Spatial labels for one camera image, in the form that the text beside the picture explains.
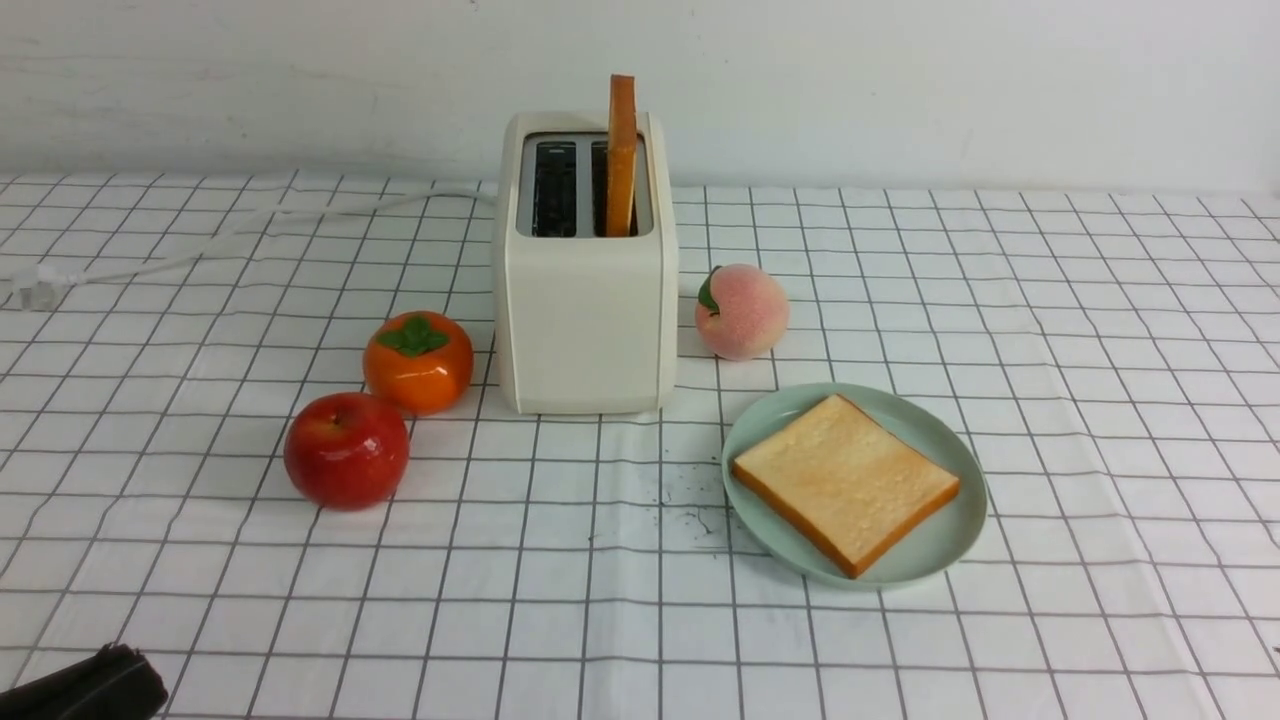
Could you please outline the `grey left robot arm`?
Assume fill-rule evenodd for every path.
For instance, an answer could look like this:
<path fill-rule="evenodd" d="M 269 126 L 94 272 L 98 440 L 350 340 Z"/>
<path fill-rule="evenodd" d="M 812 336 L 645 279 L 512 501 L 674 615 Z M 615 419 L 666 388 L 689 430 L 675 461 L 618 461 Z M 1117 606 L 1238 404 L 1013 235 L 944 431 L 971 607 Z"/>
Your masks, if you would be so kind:
<path fill-rule="evenodd" d="M 109 643 L 93 656 L 1 694 L 3 719 L 151 719 L 169 701 L 138 650 Z"/>

